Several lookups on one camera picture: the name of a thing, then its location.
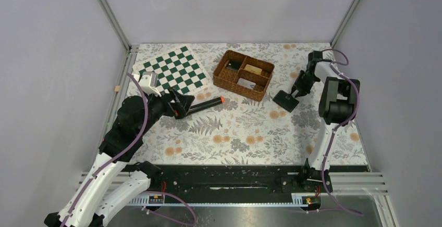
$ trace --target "table surface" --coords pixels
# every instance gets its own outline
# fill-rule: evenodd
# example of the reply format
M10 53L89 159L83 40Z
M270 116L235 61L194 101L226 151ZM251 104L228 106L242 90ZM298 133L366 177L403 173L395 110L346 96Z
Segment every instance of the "table surface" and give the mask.
M141 44L134 66L182 44ZM226 50L231 49L275 65L261 102L213 85L193 94L194 103L223 96L225 103L182 120L162 117L143 137L144 145L131 163L150 161L180 165L302 165L317 141L320 118L317 108L323 84L299 99L292 113L272 101L279 90L290 91L308 53L330 48L328 43L309 44L186 44L212 75ZM334 59L332 53L326 56ZM129 84L126 96L140 95ZM354 122L338 130L332 165L366 165Z

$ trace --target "cable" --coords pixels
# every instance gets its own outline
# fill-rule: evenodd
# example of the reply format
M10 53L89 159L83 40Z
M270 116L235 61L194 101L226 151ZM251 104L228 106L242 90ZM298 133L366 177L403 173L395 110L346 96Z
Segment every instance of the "cable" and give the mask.
M172 198L174 198L174 199L180 201L180 203L182 203L184 206L186 206L186 208L189 209L190 213L192 213L192 216L193 216L193 223L185 223L185 222L181 222L181 221L179 221L179 220L176 220L176 219L171 218L171 217L169 217L169 216L163 215L163 214L158 213L158 212L156 212L156 211L151 211L151 210L148 210L148 209L144 209L144 208L143 208L143 210L146 210L148 213L151 212L151 213L153 213L153 214L155 214L155 215L157 215L157 216L160 216L160 217L162 217L162 218L165 218L165 219L168 219L168 220L170 220L170 221L173 221L173 222L176 222L176 223L179 223L179 224L183 224L183 225L186 225L186 226L195 226L195 225L197 224L197 216L196 216L195 212L193 211L192 207L190 207L186 202L184 202L184 200L182 200L181 198L175 196L174 194L167 193L167 192L155 192L155 191L145 191L145 192L143 192L143 194L161 194L161 195L163 195L163 196L169 196L169 197L172 197Z
M96 176L104 169L106 168L110 163L114 162L115 160L117 160L118 158L120 158L122 155L124 155L126 152L128 152L134 145L135 143L137 143L137 141L143 136L143 132L144 129L146 128L146 125L148 124L148 99L146 98L143 89L141 88L140 84L138 84L138 81L133 77L133 75L131 75L130 73L126 73L127 76L129 76L129 78L135 83L135 85L137 86L138 90L141 93L141 98L143 99L143 105L144 105L144 120L143 120L143 126L140 129L140 132L137 134L137 136L135 137L135 139L132 141L132 143L130 143L130 145L128 145L124 150L122 150L119 154L117 154L115 157L113 157L112 159L110 159L108 162L104 163L102 166L100 166L93 174L92 174L92 178L89 178L89 180L84 184L83 188L81 188L80 192L78 193L77 197L74 199L74 201L72 202L72 205L70 206L69 210L68 210L68 215L65 216L65 218L63 219L60 227L64 227L66 222L68 221L70 215L72 214L72 211L75 209L75 206L77 205L78 201L80 200L81 196L84 194L84 192L86 191L86 189L89 187L89 185L91 184L92 180L94 180L96 178Z
M327 151L325 152L324 160L322 161L322 167L321 167L322 185L324 186L325 191L327 192L328 196L340 207L341 210L344 210L344 211L346 211L346 212L348 212L350 214L356 215L356 216L363 217L364 213L362 213L362 212L360 212L358 210L346 208L341 203L339 203L338 199L330 193L330 191L328 190L327 184L325 182L325 163L326 163L328 154L330 153L330 149L332 148L333 139L335 138L336 131L341 126L343 126L344 124L347 124L350 120L352 120L354 118L354 116L356 116L356 112L358 111L358 108L359 108L359 91L358 91L358 88L356 87L356 85L347 76L343 75L341 72L339 72L333 66L333 64L339 64L339 65L343 65L343 66L348 65L349 61L348 61L347 56L343 52L341 52L339 50L336 50L336 49L326 49L326 50L323 50L323 52L324 51L336 51L336 52L342 54L344 56L344 58L346 59L346 61L347 61L346 64L334 61L334 62L330 63L329 66L333 70L333 72L336 73L337 76L345 79L348 83L350 83L352 88L356 91L356 103L355 103L355 106L354 106L353 113L348 117L348 119L344 120L342 123L340 123L335 128L333 128L333 132L331 133L331 136L330 136L330 142L328 143Z
M337 50L337 49L333 49L333 48L322 50L322 52L326 52L326 51L335 51L335 52L338 52L338 53L342 54L344 56L344 58L346 59L347 63L341 63L341 62L338 62L338 61L332 61L332 63L338 64L338 65L342 65L342 66L348 66L348 64L349 64L348 58L347 58L347 56L342 51Z

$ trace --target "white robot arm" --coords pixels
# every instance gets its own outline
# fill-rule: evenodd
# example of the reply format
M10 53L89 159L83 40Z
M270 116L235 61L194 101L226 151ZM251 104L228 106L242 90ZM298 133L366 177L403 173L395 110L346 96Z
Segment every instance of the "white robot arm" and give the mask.
M356 91L349 81L341 78L336 73L335 70L337 69L332 67L334 63L331 60L323 59L322 52L320 51L309 53L308 60L306 71L302 70L300 72L291 88L290 94L281 90L273 98L273 101L287 111L292 112L299 103L296 99L297 97L309 94L315 82L320 81L324 83L318 107L319 116L321 117L318 141L315 144L314 150L305 161L304 168L299 173L297 182L303 190L314 192L316 188L323 186L321 173L324 170L324 179L327 184L330 184L329 190L331 191L331 182L328 175L330 158L327 157L327 153L331 154L333 151L332 133L338 125L347 122L350 117L354 117L353 112L356 109L360 82L349 79L358 89Z

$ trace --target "small box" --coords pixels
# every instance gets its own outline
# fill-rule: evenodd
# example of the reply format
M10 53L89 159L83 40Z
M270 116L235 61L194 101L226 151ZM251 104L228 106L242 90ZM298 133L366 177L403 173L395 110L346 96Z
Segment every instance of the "small box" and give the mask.
M261 69L261 74L245 70L246 65ZM272 63L228 50L213 72L213 84L244 97L261 101L270 84L273 69L275 65ZM238 84L240 79L251 81L255 85L253 88L240 85Z

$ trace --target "orange flower print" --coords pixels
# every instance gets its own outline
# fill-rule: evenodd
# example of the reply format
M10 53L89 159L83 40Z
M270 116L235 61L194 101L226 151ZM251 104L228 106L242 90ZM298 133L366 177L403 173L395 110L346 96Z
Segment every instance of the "orange flower print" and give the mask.
M359 135L357 133L350 133L350 139L353 141L359 141Z
M197 95L197 99L202 100L204 99L204 94L200 93Z
M172 156L174 154L174 149L172 147L168 147L166 148L164 153L166 154L166 156Z
M249 145L254 145L255 144L255 137L254 136L247 136L247 138L245 139L245 142Z
M221 141L223 141L223 137L221 137L220 135L213 136L213 142L215 142L216 144L221 143Z
M270 118L278 119L279 118L279 113L277 111L271 111L270 112Z
M306 148L305 148L305 151L308 153L308 154L311 154L312 153L312 151L313 151L313 146L311 146L311 145L309 145L309 146L307 146Z

